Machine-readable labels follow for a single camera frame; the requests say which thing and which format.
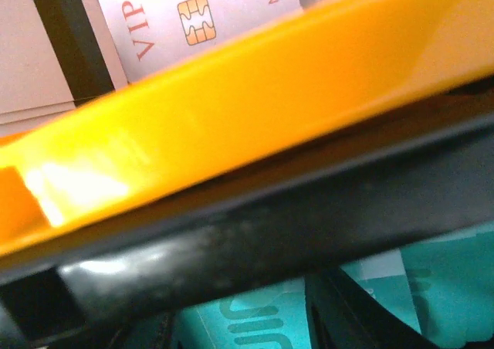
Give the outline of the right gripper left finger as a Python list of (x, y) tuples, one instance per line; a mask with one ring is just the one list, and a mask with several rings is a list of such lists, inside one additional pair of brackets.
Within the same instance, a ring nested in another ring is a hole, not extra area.
[(125, 324), (110, 340), (108, 348), (171, 348), (176, 313), (157, 316)]

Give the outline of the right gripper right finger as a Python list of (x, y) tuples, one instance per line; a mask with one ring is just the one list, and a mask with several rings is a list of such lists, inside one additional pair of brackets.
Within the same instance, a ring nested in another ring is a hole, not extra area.
[(382, 307), (339, 268), (306, 275), (305, 294), (312, 348), (437, 347)]

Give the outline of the black bin with teal cards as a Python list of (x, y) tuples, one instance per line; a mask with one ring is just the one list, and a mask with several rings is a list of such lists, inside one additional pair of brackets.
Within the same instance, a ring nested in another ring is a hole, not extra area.
[(1, 267), (1, 346), (71, 346), (492, 218), (493, 91), (438, 95)]

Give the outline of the yellow plastic bin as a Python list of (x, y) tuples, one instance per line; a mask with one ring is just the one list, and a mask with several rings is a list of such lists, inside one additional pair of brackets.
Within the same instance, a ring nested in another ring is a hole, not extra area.
[(493, 0), (326, 0), (1, 147), (1, 267), (493, 73)]

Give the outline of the white pink card stack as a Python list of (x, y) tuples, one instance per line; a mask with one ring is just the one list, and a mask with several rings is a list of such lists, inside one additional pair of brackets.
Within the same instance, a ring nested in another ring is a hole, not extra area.
[(1, 135), (322, 0), (1, 0)]

